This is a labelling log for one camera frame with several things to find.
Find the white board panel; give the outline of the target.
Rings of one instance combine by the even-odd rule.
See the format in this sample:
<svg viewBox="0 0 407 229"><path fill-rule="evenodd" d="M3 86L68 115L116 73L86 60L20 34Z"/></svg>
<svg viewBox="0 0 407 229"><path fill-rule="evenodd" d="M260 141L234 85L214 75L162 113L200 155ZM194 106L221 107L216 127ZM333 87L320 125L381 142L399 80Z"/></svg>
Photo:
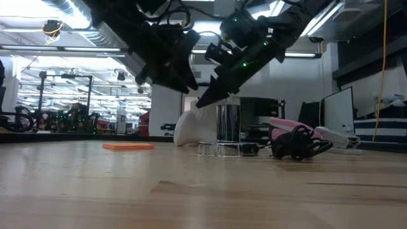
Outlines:
<svg viewBox="0 0 407 229"><path fill-rule="evenodd" d="M324 98L324 126L330 130L354 134L352 87Z"/></svg>

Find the navy white striped box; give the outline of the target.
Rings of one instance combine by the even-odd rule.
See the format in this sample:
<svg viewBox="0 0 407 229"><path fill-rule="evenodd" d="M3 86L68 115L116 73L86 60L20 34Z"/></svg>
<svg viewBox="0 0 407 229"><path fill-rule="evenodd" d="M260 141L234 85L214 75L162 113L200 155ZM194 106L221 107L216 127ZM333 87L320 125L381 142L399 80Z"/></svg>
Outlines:
<svg viewBox="0 0 407 229"><path fill-rule="evenodd" d="M378 128L376 119L354 121L354 131L358 138L364 142L407 144L407 118L380 118Z"/></svg>

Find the red cabinet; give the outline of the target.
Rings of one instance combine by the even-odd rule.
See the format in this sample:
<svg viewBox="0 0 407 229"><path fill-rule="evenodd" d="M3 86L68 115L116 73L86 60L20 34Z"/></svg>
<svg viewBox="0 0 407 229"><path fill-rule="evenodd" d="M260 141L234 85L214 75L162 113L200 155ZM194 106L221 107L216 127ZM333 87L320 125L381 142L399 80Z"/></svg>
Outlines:
<svg viewBox="0 0 407 229"><path fill-rule="evenodd" d="M149 137L149 112L139 117L139 134L143 137Z"/></svg>

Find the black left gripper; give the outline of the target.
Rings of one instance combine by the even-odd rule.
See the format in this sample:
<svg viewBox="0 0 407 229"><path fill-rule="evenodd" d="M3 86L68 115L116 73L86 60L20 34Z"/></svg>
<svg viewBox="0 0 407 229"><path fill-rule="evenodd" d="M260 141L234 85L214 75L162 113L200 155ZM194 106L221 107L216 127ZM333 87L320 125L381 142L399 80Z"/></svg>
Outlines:
<svg viewBox="0 0 407 229"><path fill-rule="evenodd" d="M143 23L127 29L127 36L128 49L145 63L136 76L138 84L151 78L183 94L190 92L188 87L198 89L189 64L191 51L200 39L197 31L185 31L179 24Z"/></svg>

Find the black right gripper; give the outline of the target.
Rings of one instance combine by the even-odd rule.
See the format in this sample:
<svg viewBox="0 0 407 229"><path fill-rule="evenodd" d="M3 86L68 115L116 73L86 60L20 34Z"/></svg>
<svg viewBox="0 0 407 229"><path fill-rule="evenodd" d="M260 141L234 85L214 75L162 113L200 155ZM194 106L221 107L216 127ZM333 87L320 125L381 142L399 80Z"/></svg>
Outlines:
<svg viewBox="0 0 407 229"><path fill-rule="evenodd" d="M243 51L234 48L228 52L219 45L210 44L205 58L218 63L214 69L217 78L210 76L209 86L197 102L198 108L238 93L240 87L267 63L280 59L280 46L274 41L260 41Z"/></svg>

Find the ceiling light bar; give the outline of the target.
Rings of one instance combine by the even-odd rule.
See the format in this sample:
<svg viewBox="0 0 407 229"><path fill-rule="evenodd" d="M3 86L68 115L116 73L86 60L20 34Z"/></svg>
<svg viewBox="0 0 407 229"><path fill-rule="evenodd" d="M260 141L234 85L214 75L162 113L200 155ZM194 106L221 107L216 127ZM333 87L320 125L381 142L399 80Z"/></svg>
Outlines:
<svg viewBox="0 0 407 229"><path fill-rule="evenodd" d="M121 48L101 47L68 47L68 46L18 46L0 45L3 50L32 50L32 51L72 51L72 52L122 52Z"/></svg>
<svg viewBox="0 0 407 229"><path fill-rule="evenodd" d="M292 59L320 59L321 53L307 53L307 52L286 52L286 58Z"/></svg>

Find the chrome lamp socket base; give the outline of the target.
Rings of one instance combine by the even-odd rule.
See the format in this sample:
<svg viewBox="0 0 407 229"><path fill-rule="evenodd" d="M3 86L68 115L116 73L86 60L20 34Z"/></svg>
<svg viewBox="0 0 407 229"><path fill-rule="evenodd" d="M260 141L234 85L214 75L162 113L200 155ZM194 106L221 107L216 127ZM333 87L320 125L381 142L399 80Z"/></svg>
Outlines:
<svg viewBox="0 0 407 229"><path fill-rule="evenodd" d="M259 145L240 140L240 106L220 104L217 106L216 142L199 142L198 154L221 157L257 156Z"/></svg>

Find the black chair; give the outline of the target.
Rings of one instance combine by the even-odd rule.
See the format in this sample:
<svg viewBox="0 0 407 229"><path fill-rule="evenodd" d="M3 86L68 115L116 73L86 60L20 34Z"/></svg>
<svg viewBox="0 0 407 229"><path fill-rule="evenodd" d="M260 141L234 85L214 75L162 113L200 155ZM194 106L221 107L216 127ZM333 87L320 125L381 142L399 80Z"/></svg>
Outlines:
<svg viewBox="0 0 407 229"><path fill-rule="evenodd" d="M324 108L324 101L310 103L303 102L298 121L312 128L322 127L324 126Z"/></svg>

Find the white grey stapler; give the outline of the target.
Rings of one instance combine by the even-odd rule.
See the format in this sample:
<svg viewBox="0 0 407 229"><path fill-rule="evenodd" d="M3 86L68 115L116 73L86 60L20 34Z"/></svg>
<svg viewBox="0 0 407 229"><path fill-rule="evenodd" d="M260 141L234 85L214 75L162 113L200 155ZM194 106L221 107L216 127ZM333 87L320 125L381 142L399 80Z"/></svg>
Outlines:
<svg viewBox="0 0 407 229"><path fill-rule="evenodd" d="M361 143L360 138L346 132L330 130L326 127L316 127L315 131L320 133L324 140L331 141L333 148L336 149L356 149Z"/></svg>

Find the black background gantry frame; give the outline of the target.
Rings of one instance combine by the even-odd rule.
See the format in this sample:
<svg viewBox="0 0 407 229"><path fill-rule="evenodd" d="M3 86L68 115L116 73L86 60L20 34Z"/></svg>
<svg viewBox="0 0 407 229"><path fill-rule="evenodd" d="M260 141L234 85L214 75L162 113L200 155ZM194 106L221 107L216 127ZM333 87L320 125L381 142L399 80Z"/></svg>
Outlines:
<svg viewBox="0 0 407 229"><path fill-rule="evenodd" d="M89 75L78 75L78 74L60 74L60 75L51 75L48 74L46 71L41 71L39 74L41 79L41 83L39 86L39 100L38 100L38 111L42 111L43 107L43 97L45 95L49 95L51 98L57 98L58 94L45 94L45 80L50 77L58 77L62 80L75 80L76 78L86 78L88 83L85 85L87 90L82 90L82 94L67 94L69 99L86 99L86 105L88 107L88 125L87 130L85 132L73 132L71 130L71 109L72 105L75 103L80 102L73 102L70 106L68 106L68 111L58 110L56 112L51 112L50 119L55 121L57 124L57 132L58 133L87 133L95 135L97 133L97 121L99 118L98 113L90 113L90 98L92 94L92 85L93 85L93 76Z"/></svg>

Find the pink stapler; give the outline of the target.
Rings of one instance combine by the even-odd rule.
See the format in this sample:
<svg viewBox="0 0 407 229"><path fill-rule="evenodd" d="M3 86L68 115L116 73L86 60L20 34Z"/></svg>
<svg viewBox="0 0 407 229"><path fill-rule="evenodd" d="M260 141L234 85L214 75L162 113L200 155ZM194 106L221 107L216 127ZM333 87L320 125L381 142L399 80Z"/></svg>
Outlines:
<svg viewBox="0 0 407 229"><path fill-rule="evenodd" d="M270 128L269 128L269 137L271 140L275 140L280 135L291 132L295 127L299 125L304 125L307 129L311 130L313 133L312 137L322 138L321 134L316 132L312 127L305 125L304 123L287 120L282 118L270 118Z"/></svg>

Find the white textured pen cup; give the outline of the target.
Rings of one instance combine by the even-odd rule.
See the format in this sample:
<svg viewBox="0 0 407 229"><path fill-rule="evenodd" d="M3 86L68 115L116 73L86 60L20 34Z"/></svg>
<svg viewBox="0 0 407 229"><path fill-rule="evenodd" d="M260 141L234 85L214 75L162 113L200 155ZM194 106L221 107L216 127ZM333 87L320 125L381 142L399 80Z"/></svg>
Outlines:
<svg viewBox="0 0 407 229"><path fill-rule="evenodd" d="M217 137L216 105L197 107L197 100L191 102L191 112L194 115L194 135L198 142L215 142Z"/></svg>

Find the orange sticky note pad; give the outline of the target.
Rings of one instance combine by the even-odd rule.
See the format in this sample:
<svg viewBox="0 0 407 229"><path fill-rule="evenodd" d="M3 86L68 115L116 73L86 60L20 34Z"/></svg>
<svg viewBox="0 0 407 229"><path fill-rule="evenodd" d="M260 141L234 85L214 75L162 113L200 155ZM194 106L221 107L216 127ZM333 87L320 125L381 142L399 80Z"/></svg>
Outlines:
<svg viewBox="0 0 407 229"><path fill-rule="evenodd" d="M102 147L113 151L155 149L154 145L148 143L104 143Z"/></svg>

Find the person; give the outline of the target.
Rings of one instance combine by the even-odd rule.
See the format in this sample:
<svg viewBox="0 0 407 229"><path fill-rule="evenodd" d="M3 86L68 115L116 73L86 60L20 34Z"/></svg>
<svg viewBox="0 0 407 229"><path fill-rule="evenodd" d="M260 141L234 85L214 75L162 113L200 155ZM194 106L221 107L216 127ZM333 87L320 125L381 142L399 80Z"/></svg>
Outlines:
<svg viewBox="0 0 407 229"><path fill-rule="evenodd" d="M71 130L73 132L85 132L88 125L88 107L81 103L75 103L71 109Z"/></svg>

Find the yellow black ceiling reel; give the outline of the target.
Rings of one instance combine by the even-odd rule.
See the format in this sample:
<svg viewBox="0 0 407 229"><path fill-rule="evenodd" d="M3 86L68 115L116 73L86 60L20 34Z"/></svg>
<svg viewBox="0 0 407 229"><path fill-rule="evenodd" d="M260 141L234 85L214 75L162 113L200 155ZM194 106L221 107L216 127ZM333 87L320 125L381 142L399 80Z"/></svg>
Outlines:
<svg viewBox="0 0 407 229"><path fill-rule="evenodd" d="M59 36L60 31L63 28L63 23L58 20L47 20L42 26L42 31L44 34L51 38L56 38Z"/></svg>

